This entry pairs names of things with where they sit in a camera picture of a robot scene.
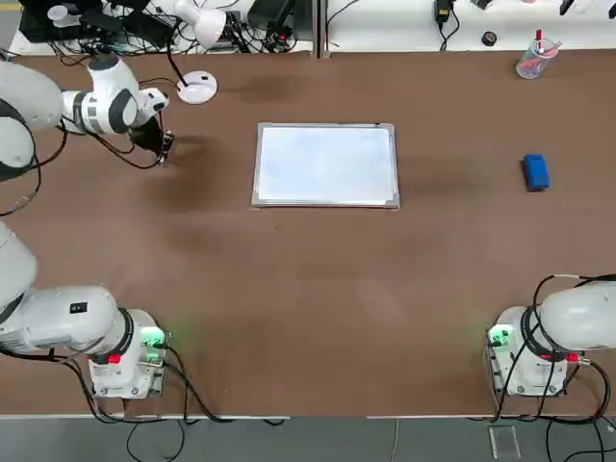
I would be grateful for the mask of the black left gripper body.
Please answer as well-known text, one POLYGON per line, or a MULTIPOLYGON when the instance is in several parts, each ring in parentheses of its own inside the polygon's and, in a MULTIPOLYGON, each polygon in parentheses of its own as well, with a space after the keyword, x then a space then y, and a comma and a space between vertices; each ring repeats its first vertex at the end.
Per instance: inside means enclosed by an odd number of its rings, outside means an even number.
POLYGON ((162 151, 166 132, 159 118, 154 115, 143 125, 129 130, 130 140, 139 148, 147 151, 162 151))

